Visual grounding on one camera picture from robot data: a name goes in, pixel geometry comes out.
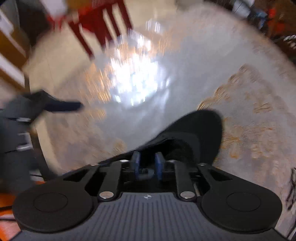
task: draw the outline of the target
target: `logo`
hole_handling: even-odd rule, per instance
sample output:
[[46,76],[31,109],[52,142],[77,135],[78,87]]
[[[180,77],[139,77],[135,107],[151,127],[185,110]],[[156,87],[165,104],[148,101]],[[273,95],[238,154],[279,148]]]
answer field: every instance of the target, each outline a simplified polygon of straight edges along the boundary
[[146,198],[146,199],[150,199],[150,198],[152,198],[152,196],[149,195],[149,194],[146,194],[146,195],[144,196],[144,198]]

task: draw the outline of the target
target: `table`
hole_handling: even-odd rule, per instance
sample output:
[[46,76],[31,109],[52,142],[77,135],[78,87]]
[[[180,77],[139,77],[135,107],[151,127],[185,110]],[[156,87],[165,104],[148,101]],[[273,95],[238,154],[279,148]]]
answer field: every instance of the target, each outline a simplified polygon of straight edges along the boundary
[[122,37],[77,70],[54,95],[79,99],[79,113],[51,114],[47,129],[65,171],[135,149],[181,116],[223,116],[214,165],[274,191],[283,235],[296,166],[296,69],[267,38],[225,10],[202,4]]

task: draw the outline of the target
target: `wooden furniture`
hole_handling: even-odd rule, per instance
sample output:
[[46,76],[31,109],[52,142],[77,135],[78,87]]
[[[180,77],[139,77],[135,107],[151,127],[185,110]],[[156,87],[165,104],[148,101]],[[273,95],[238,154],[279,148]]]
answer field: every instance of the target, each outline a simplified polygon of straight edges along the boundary
[[76,35],[76,37],[78,38],[78,40],[80,41],[80,43],[82,44],[90,58],[93,57],[93,53],[87,45],[87,43],[85,42],[83,36],[81,35],[79,25],[81,24],[83,28],[93,32],[96,35],[102,48],[105,48],[106,38],[108,41],[111,41],[112,36],[103,18],[104,9],[106,9],[108,13],[108,16],[111,20],[116,35],[120,35],[118,26],[112,13],[112,7],[115,4],[117,4],[119,7],[126,29],[131,29],[131,22],[129,20],[128,12],[126,10],[123,0],[110,1],[108,3],[98,5],[96,7],[85,7],[79,9],[79,21],[77,23],[74,23],[73,21],[69,22],[69,26],[71,27],[72,31],[74,32],[74,34]]

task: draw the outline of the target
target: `silver screw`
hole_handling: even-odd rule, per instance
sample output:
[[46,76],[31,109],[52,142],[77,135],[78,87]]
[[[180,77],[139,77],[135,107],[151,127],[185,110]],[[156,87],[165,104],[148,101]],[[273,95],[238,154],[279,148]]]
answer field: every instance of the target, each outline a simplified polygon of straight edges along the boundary
[[185,199],[189,199],[189,198],[195,197],[195,194],[191,191],[185,191],[185,192],[181,192],[180,196]]
[[101,192],[101,193],[99,194],[99,196],[100,196],[101,198],[104,198],[104,199],[109,199],[109,198],[111,198],[111,197],[114,196],[114,193],[113,193],[113,192],[109,192],[109,191],[105,191],[105,192]]

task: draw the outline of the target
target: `patterned tablecloth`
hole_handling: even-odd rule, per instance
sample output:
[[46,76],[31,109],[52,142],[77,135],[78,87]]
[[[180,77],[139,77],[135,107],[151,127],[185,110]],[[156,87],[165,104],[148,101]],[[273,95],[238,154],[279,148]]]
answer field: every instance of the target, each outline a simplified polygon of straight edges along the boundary
[[181,116],[217,110],[224,121],[214,163],[274,191],[283,235],[296,167],[296,69],[268,39],[223,9],[199,5],[122,37],[91,66],[77,70],[54,95],[79,99],[80,113],[48,114],[64,171],[96,163],[156,136]]

